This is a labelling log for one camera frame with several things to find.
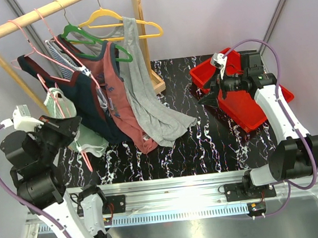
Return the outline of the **blue striped tank top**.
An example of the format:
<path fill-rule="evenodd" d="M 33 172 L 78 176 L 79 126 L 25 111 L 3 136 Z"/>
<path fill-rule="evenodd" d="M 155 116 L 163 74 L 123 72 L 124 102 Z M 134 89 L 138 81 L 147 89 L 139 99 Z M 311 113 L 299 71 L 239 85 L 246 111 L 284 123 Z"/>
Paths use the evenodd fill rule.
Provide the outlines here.
<path fill-rule="evenodd" d="M 47 46 L 51 57 L 62 63 L 64 66 L 59 65 L 59 69 L 63 75 L 64 79 L 72 78 L 74 71 L 79 71 L 79 65 L 76 64 L 71 57 L 69 57 L 53 40 L 45 40 L 45 45 Z"/>

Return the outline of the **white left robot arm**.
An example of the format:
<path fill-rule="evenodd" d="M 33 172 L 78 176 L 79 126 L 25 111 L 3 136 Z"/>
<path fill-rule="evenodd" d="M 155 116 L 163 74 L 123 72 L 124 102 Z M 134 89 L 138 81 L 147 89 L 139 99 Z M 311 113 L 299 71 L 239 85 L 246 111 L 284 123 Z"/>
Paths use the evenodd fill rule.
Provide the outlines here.
<path fill-rule="evenodd" d="M 83 209 L 79 218 L 54 158 L 78 133 L 81 118 L 41 116 L 13 119 L 15 131 L 0 144 L 12 164 L 10 175 L 16 198 L 55 233 L 57 238 L 112 238 L 104 226 L 109 205 L 102 190 L 93 185 L 78 195 Z"/>

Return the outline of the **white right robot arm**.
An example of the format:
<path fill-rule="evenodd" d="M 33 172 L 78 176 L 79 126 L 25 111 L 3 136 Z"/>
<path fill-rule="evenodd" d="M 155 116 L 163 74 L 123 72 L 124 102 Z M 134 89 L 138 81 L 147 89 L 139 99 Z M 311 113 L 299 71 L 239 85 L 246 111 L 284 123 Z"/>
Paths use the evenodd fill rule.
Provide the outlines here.
<path fill-rule="evenodd" d="M 233 191 L 238 200 L 259 198 L 274 185 L 286 182 L 309 190 L 316 184 L 318 167 L 318 135 L 312 135 L 296 118 L 273 73 L 264 71 L 261 56 L 245 51 L 240 58 L 242 73 L 226 74 L 227 56 L 215 53 L 210 61 L 215 71 L 204 84 L 209 93 L 199 104 L 218 107 L 218 96 L 244 91 L 258 104 L 268 119 L 278 146 L 268 157 L 267 165 L 244 173 Z"/>

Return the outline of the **green striped tank top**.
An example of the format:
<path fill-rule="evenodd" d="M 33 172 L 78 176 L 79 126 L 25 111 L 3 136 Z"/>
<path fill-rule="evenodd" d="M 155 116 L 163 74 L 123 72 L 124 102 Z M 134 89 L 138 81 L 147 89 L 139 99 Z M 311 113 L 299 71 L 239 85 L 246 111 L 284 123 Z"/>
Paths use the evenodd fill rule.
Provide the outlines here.
<path fill-rule="evenodd" d="M 58 102 L 62 107 L 62 110 L 65 114 L 65 118 L 72 118 L 77 116 L 77 110 L 73 102 L 71 102 L 63 92 L 58 88 L 49 88 L 52 93 L 58 96 Z M 47 93 L 47 96 L 44 101 L 44 105 L 46 106 L 50 117 L 62 119 L 58 106 L 54 104 L 54 100 L 51 96 Z M 98 133 L 94 132 L 93 130 L 87 128 L 83 125 L 83 122 L 80 123 L 79 127 L 79 135 L 76 136 L 75 141 L 78 142 L 81 149 L 86 153 L 91 153 L 95 157 L 101 157 L 104 153 L 106 148 L 108 147 L 109 142 L 101 137 Z M 78 152 L 76 149 L 75 143 L 72 142 L 68 146 L 72 151 Z"/>

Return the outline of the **navy maroon tank top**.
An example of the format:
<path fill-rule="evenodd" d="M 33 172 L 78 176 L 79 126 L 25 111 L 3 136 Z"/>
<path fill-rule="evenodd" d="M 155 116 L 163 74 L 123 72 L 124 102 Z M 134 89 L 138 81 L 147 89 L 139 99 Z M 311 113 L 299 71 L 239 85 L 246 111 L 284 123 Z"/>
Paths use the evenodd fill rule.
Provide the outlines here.
<path fill-rule="evenodd" d="M 76 114 L 81 123 L 98 133 L 111 144 L 130 141 L 114 123 L 112 117 L 103 111 L 98 101 L 95 82 L 79 71 L 75 71 L 69 80 L 51 76 L 30 57 L 21 55 L 18 64 L 23 71 L 37 78 L 41 76 L 48 88 L 59 88 L 66 98 L 75 105 Z"/>

